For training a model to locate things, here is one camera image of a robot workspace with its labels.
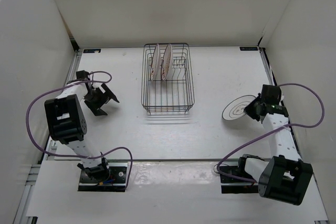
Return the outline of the white plate teal rim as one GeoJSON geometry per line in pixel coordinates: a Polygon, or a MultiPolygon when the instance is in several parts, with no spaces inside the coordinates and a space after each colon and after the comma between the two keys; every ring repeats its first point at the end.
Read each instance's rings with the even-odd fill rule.
{"type": "Polygon", "coordinates": [[[245,107],[252,103],[256,97],[254,95],[244,95],[229,103],[222,111],[222,119],[233,121],[246,115],[245,107]]]}

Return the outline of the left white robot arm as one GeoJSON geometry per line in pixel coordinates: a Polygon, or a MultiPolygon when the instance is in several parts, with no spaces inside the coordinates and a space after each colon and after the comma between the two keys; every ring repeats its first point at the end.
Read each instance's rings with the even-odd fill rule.
{"type": "Polygon", "coordinates": [[[119,100],[106,84],[93,84],[91,75],[93,73],[85,70],[77,71],[76,79],[68,83],[70,88],[64,89],[56,98],[45,101],[44,107],[51,138],[80,157],[78,167],[89,178],[105,182],[110,178],[109,164],[106,158],[100,157],[94,145],[85,139],[88,126],[80,102],[84,101],[94,116],[104,116],[107,113],[101,107],[110,100],[117,103],[119,100]]]}

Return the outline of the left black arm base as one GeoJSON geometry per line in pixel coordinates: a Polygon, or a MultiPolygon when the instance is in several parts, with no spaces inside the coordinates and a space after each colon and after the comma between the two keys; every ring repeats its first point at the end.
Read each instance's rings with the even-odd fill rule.
{"type": "Polygon", "coordinates": [[[127,163],[112,163],[109,171],[99,179],[89,177],[81,171],[77,191],[81,192],[125,192],[127,184],[127,163]]]}

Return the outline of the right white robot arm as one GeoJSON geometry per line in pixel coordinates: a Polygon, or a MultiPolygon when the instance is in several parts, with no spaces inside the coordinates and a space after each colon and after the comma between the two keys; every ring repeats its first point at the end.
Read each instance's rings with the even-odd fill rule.
{"type": "Polygon", "coordinates": [[[295,148],[289,115],[280,104],[281,89],[263,85],[258,97],[246,106],[245,113],[261,122],[271,134],[267,137],[271,159],[245,154],[238,160],[236,177],[247,182],[253,178],[258,184],[258,193],[263,198],[300,205],[308,189],[313,169],[302,161],[295,148]]]}

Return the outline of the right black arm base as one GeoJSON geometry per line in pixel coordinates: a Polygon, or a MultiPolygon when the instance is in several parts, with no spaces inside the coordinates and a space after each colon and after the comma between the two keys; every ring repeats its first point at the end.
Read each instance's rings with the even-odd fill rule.
{"type": "Polygon", "coordinates": [[[257,194],[258,184],[246,172],[241,172],[238,166],[227,164],[219,167],[214,165],[214,173],[220,176],[220,188],[222,194],[257,194]]]}

